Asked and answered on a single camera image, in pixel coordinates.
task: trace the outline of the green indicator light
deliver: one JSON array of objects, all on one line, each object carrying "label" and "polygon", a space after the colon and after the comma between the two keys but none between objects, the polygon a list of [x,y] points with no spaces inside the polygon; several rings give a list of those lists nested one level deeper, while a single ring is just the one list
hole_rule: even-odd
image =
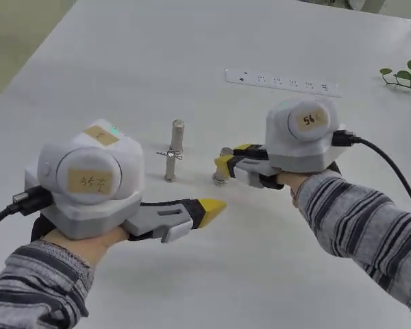
[{"label": "green indicator light", "polygon": [[114,134],[116,134],[116,135],[119,135],[120,134],[120,132],[117,130],[117,128],[115,128],[115,127],[111,127],[111,132],[112,133],[114,133]]}]

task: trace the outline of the white plastic housing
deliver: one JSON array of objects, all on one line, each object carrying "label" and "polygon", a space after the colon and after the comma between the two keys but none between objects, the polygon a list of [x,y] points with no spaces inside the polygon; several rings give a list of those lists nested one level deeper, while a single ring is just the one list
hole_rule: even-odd
[{"label": "white plastic housing", "polygon": [[343,126],[330,99],[281,103],[266,118],[270,165],[295,173],[326,169],[345,150],[332,147],[333,132],[339,129]]},{"label": "white plastic housing", "polygon": [[[87,132],[94,127],[95,131]],[[134,216],[145,187],[145,162],[138,142],[103,119],[87,130],[70,143],[45,145],[25,170],[25,188],[40,184],[53,193],[55,204],[42,213],[71,239],[98,236]],[[111,184],[104,186],[102,194],[79,189],[74,193],[70,170],[109,173]]]}]

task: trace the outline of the white table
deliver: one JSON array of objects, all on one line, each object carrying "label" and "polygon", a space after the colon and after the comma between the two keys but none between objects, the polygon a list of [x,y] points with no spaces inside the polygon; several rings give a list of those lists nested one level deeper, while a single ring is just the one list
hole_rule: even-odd
[{"label": "white table", "polygon": [[[0,98],[0,210],[43,143],[105,118],[142,143],[146,201],[214,197],[228,207],[176,243],[116,246],[79,328],[411,328],[406,307],[350,260],[321,250],[288,191],[211,181],[222,147],[262,143],[270,108],[312,97],[228,84],[227,67],[338,82],[343,122],[411,181],[411,93],[378,76],[410,58],[403,19],[277,0],[78,1]],[[155,152],[165,151],[175,118],[186,122],[186,157],[168,184]],[[352,182],[411,210],[371,151],[356,146],[338,163]],[[0,225],[0,269],[31,227],[18,216]]]}]

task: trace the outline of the hand-held gripper device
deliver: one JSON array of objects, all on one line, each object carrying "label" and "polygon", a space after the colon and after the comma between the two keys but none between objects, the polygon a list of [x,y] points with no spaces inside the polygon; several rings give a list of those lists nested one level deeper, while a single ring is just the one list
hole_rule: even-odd
[{"label": "hand-held gripper device", "polygon": [[142,148],[105,120],[69,143],[46,144],[25,170],[25,190],[36,186],[49,191],[53,203],[41,210],[32,240],[54,227],[70,239],[86,239],[122,226],[132,241],[168,243],[206,226],[226,206],[214,199],[142,202]]},{"label": "hand-held gripper device", "polygon": [[284,101],[266,117],[265,144],[223,149],[214,161],[214,179],[222,182],[231,177],[257,188],[281,189],[276,183],[281,171],[339,172],[334,161],[345,147],[332,146],[332,136],[343,129],[329,99]]}]

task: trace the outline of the label sticker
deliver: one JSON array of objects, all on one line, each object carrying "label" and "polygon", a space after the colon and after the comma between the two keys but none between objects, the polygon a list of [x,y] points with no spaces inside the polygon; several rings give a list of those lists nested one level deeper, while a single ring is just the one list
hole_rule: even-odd
[{"label": "label sticker", "polygon": [[80,194],[111,193],[112,172],[68,168],[67,191]]},{"label": "label sticker", "polygon": [[115,142],[119,141],[117,137],[110,134],[109,132],[107,132],[106,130],[104,130],[102,127],[98,125],[89,127],[86,130],[84,130],[84,132],[90,137],[93,137],[96,141],[101,143],[103,146],[108,146],[108,145],[114,144]]},{"label": "label sticker", "polygon": [[297,117],[297,123],[301,132],[307,132],[309,130],[327,125],[328,120],[324,110],[319,108],[309,113],[300,114]]}]

